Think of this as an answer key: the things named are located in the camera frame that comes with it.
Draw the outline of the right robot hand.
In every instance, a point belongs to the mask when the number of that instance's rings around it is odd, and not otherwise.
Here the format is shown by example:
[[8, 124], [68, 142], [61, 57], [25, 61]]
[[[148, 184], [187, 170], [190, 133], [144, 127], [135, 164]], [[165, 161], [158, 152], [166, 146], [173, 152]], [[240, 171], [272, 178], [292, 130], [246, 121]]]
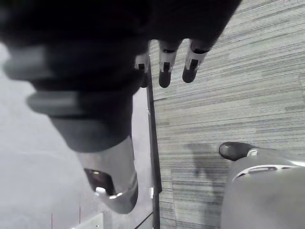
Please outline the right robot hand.
[[180, 44], [190, 41], [191, 83], [238, 0], [3, 0], [6, 75], [29, 82], [27, 104], [47, 115], [77, 153], [89, 184], [111, 210], [138, 198], [133, 96], [148, 85], [149, 45], [159, 43], [159, 85], [169, 86]]

